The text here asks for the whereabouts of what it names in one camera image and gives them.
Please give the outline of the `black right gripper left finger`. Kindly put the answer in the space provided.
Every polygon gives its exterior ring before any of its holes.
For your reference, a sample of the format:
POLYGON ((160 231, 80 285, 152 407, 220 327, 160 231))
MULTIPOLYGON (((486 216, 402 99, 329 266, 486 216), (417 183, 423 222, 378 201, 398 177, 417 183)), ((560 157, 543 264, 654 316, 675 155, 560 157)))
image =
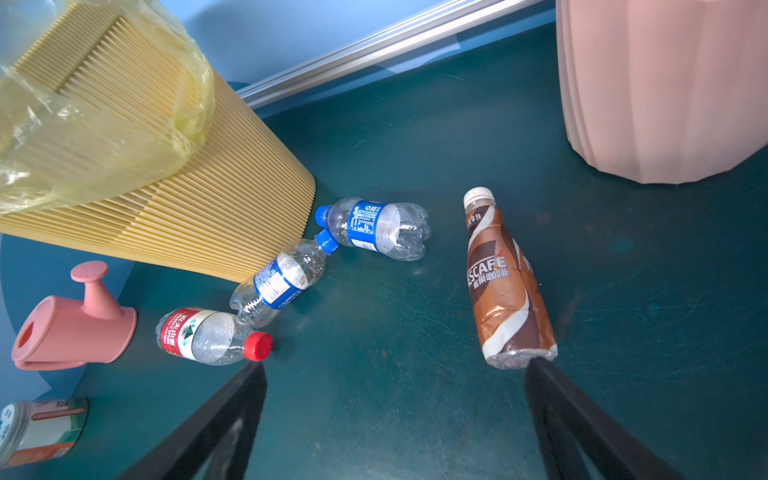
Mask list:
POLYGON ((166 439, 125 470, 121 479, 243 479, 263 411, 264 367, 238 372, 166 439))

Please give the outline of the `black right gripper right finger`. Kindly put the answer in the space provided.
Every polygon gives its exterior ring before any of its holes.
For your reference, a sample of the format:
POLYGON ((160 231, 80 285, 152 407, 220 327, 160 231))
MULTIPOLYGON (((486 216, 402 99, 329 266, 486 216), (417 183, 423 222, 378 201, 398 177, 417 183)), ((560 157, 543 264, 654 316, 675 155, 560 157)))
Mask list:
POLYGON ((530 361, 525 391, 550 479, 588 479, 585 458, 605 479, 682 477, 549 361, 530 361))

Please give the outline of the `brown coffee bottle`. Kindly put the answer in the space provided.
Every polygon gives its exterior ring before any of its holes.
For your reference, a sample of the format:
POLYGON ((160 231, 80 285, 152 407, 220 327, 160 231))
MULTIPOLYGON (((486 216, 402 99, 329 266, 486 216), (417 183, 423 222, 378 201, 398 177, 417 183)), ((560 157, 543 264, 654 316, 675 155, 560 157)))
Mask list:
POLYGON ((466 280, 478 338, 492 367, 524 369, 535 358, 554 360, 558 346, 533 269, 506 230, 495 197, 474 187, 463 198, 466 280))

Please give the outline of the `red-label red-cap water bottle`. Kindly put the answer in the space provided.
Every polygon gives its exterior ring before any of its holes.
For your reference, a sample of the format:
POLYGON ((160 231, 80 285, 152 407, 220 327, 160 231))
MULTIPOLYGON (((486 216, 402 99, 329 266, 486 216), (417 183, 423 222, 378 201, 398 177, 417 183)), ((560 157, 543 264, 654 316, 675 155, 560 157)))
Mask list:
POLYGON ((155 333, 158 346, 166 353, 216 367, 262 362, 274 346, 269 334, 240 324, 235 315, 201 308, 167 313, 155 333))

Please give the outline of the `clear blue-label water bottle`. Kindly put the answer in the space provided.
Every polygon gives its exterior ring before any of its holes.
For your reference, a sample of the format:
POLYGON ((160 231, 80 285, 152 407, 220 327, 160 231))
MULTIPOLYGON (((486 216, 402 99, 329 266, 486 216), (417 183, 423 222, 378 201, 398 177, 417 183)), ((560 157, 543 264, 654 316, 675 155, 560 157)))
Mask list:
POLYGON ((342 246, 378 252, 397 261, 421 259, 431 236, 427 211, 413 203, 345 197, 320 206, 315 221, 342 246))

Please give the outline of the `yellow slatted waste bin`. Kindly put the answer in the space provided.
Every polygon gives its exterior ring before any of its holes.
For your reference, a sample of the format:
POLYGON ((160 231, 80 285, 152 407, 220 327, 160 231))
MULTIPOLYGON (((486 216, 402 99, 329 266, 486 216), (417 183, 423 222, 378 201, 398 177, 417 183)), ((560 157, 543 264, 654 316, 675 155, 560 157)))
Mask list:
POLYGON ((303 234, 315 179, 213 72, 208 137, 181 170, 110 199, 1 211, 2 232, 230 281, 266 265, 303 234))

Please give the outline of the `yellow plastic bin liner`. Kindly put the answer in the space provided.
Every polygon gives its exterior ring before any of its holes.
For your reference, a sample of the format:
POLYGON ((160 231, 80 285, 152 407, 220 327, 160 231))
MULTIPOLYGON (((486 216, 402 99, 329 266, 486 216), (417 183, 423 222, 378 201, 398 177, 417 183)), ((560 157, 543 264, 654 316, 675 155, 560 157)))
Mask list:
POLYGON ((1 5, 1 211, 110 199, 205 144, 214 72, 157 1, 1 5))

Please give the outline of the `round jar floral lid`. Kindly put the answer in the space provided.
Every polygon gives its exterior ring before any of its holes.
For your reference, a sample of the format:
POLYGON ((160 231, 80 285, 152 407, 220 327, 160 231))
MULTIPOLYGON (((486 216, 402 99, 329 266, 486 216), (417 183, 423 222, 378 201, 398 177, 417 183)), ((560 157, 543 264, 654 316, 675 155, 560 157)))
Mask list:
POLYGON ((79 439, 88 411, 85 398, 6 405, 1 411, 1 468, 65 456, 79 439))

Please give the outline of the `pink watering can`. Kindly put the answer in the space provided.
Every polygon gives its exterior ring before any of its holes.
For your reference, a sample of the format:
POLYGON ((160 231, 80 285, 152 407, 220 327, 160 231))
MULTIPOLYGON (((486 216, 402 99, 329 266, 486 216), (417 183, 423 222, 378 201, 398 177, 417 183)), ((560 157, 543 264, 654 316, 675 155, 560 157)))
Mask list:
POLYGON ((137 312, 120 306, 104 286, 103 261, 74 267, 71 278, 84 286, 84 298, 44 298, 29 314, 13 344, 11 358, 24 371, 55 371, 89 363, 108 364, 128 347, 137 312))

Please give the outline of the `pink ribbed flower pot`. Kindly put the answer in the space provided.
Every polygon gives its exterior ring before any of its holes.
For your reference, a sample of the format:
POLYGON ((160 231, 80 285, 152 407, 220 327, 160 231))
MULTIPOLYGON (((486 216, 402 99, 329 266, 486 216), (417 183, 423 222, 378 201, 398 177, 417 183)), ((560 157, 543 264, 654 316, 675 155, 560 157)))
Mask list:
POLYGON ((767 143, 763 1, 560 1, 567 138, 641 184, 696 182, 767 143))

